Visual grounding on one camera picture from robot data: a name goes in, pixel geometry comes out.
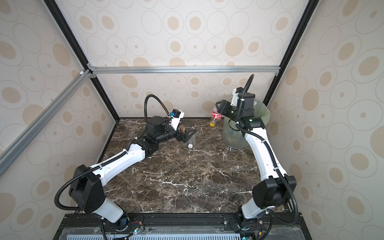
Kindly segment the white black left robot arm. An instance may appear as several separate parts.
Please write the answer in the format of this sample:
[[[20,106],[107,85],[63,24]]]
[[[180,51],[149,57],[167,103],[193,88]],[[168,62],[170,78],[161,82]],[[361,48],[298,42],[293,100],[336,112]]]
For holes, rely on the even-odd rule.
[[[113,224],[126,222],[127,215],[105,196],[104,186],[125,169],[150,157],[161,143],[171,139],[187,143],[196,132],[195,129],[186,129],[176,118],[150,118],[144,133],[126,149],[100,164],[78,167],[70,184],[70,197],[87,214],[96,214]]]

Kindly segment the yellow cap red label bottle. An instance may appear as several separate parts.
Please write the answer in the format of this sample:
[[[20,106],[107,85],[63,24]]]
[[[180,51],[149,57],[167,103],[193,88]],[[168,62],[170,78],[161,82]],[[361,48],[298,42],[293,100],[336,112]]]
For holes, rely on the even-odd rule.
[[[221,119],[222,119],[223,115],[220,114],[217,110],[217,107],[214,106],[213,107],[213,110],[211,112],[211,121],[210,121],[210,126],[211,127],[214,127]]]

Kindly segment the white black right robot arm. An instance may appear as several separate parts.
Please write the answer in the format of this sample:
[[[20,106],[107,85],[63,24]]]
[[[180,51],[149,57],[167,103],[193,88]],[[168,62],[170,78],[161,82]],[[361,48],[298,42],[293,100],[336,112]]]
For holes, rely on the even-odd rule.
[[[259,219],[272,215],[285,225],[296,224],[299,217],[298,204],[294,196],[297,181],[290,176],[278,161],[267,137],[267,130],[260,117],[254,115],[254,94],[242,88],[234,91],[231,101],[216,103],[219,114],[229,118],[251,147],[259,167],[261,182],[253,187],[252,198],[240,207],[243,220]],[[274,208],[292,203],[293,216],[283,220]]]

